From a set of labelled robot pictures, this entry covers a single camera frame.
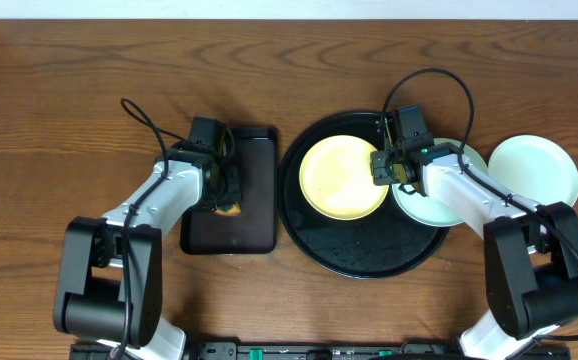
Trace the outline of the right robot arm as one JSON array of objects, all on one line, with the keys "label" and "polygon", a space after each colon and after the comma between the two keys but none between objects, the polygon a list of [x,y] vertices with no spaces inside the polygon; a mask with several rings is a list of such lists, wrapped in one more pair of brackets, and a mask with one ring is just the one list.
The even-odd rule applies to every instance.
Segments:
[{"label": "right robot arm", "polygon": [[[412,186],[455,212],[484,241],[488,312],[459,338],[470,358],[513,359],[578,319],[578,216],[512,193],[473,167],[462,147],[389,146],[370,156],[377,185]],[[566,341],[578,341],[577,335]]]}]

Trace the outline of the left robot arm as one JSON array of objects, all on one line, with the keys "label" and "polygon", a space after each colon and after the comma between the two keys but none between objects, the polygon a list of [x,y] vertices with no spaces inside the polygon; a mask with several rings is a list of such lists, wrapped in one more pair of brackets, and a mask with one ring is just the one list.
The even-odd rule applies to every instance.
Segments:
[{"label": "left robot arm", "polygon": [[163,242],[188,210],[239,199],[236,159],[173,148],[158,156],[118,207],[68,224],[56,330],[108,346],[111,359],[182,358],[186,334],[162,315]]}]

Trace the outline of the yellow plate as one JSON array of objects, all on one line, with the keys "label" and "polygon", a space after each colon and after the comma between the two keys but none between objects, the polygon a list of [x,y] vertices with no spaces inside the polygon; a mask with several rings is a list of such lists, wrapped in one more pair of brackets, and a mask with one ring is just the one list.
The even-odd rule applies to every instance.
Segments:
[{"label": "yellow plate", "polygon": [[389,187],[376,185],[371,154],[376,147],[351,135],[327,137],[313,145],[299,167],[299,185],[307,202],[335,220],[363,218],[378,209]]}]

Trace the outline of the green and orange sponge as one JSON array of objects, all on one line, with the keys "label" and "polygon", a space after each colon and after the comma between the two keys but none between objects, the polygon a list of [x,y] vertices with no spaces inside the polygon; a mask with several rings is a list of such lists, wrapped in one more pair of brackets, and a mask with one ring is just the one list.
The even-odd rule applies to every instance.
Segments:
[{"label": "green and orange sponge", "polygon": [[222,206],[218,206],[215,209],[215,213],[220,216],[228,216],[228,217],[238,216],[241,213],[241,207],[238,202],[225,204]]}]

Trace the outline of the light green plate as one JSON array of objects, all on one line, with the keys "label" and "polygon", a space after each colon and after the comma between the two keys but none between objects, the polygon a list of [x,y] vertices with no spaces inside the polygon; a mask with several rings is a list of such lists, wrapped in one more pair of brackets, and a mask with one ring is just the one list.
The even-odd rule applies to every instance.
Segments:
[{"label": "light green plate", "polygon": [[[435,145],[450,143],[457,147],[461,142],[449,138],[435,138]],[[488,173],[487,164],[483,157],[469,145],[465,145],[464,154],[469,157],[469,164],[474,165],[485,174]],[[408,195],[398,190],[398,185],[391,186],[396,203],[413,220],[428,226],[451,227],[462,224],[464,220],[447,206],[419,193]]]},{"label": "light green plate", "polygon": [[558,144],[535,135],[518,135],[498,145],[488,174],[512,192],[549,205],[578,199],[578,169]]}]

